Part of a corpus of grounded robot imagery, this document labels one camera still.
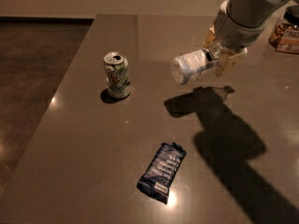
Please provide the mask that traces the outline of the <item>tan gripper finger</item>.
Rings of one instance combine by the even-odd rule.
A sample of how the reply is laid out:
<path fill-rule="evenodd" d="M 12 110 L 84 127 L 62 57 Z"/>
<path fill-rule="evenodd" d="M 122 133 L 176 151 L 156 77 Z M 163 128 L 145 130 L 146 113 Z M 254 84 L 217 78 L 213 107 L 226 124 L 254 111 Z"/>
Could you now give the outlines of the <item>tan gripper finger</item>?
<path fill-rule="evenodd" d="M 206 34 L 206 38 L 203 42 L 203 48 L 207 49 L 213 46 L 216 46 L 218 44 L 218 38 L 215 35 L 215 28 L 214 26 L 211 26 L 208 29 L 208 32 Z"/>
<path fill-rule="evenodd" d="M 247 56 L 247 54 L 247 49 L 242 49 L 240 51 L 222 49 L 218 59 L 216 76 L 220 77 L 229 73 L 244 57 Z"/>

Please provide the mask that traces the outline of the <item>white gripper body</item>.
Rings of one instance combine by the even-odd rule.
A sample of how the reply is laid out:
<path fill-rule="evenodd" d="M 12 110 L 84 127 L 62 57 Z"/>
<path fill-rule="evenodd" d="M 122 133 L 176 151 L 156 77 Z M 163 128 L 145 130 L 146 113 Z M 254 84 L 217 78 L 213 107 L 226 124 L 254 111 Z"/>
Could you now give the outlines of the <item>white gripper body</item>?
<path fill-rule="evenodd" d="M 214 20 L 216 37 L 223 47 L 242 50 L 261 35 L 270 15 L 268 7 L 255 2 L 227 0 L 221 4 Z"/>

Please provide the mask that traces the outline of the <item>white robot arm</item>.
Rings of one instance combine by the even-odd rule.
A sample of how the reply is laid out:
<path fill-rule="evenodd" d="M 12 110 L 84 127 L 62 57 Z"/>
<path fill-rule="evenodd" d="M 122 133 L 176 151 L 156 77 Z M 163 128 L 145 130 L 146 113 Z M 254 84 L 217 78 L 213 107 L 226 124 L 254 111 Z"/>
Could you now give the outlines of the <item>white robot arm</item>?
<path fill-rule="evenodd" d="M 261 35 L 271 15 L 290 0 L 227 0 L 209 29 L 204 47 L 221 45 L 216 76 L 231 70 Z"/>

